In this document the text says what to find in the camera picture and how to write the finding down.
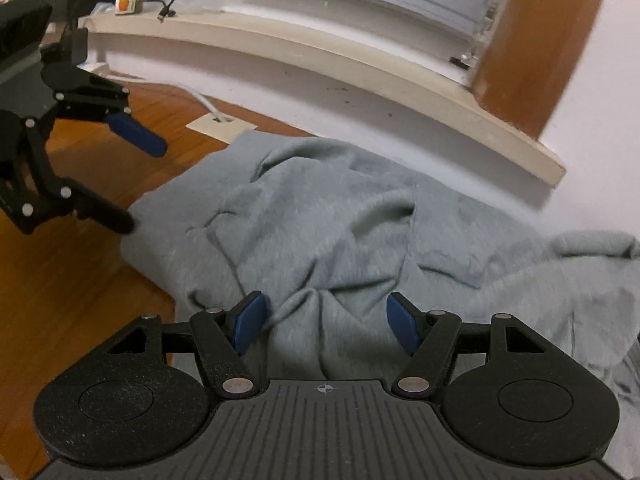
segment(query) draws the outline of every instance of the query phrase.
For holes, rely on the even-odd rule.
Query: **screw head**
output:
[[[422,377],[405,377],[398,381],[398,387],[410,394],[419,394],[429,389],[429,381]]]
[[[245,394],[254,387],[254,384],[244,377],[234,377],[233,379],[227,379],[222,383],[222,389],[228,394]]]
[[[26,203],[22,206],[22,214],[27,218],[33,214],[33,205]]]

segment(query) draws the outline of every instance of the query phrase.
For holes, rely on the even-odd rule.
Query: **robotic arm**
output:
[[[241,356],[268,304],[145,314],[56,377],[33,409],[52,459],[34,480],[622,480],[602,463],[614,394],[510,314],[463,323],[395,292],[411,359],[391,384],[261,383]],[[168,352],[193,354],[200,382]],[[450,381],[465,353],[486,362]]]
[[[128,234],[134,228],[128,212],[54,173],[45,150],[54,122],[107,123],[151,156],[163,156],[166,143],[130,116],[126,88],[78,68],[60,55],[63,49],[41,55],[51,12],[45,0],[0,6],[0,207],[25,234],[68,214]]]

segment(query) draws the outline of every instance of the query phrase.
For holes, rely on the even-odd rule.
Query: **window sill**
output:
[[[557,186],[558,157],[497,119],[461,84],[420,64],[344,37],[260,16],[184,14],[160,23],[156,13],[98,14],[84,20],[96,34],[149,36],[227,48],[318,72],[429,116]]]

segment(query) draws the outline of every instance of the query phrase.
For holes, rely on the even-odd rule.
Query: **orange wooden door frame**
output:
[[[601,0],[509,0],[471,91],[537,139],[574,71]]]

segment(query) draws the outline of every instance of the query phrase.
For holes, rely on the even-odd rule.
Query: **black cable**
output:
[[[146,3],[162,4],[163,7],[167,7],[166,1],[164,0],[142,0],[142,1]]]
[[[158,20],[163,22],[166,17],[172,18],[175,16],[175,10],[171,8],[175,0],[170,0],[166,3],[164,0],[145,0],[146,2],[157,2],[162,4],[162,10],[158,14]]]

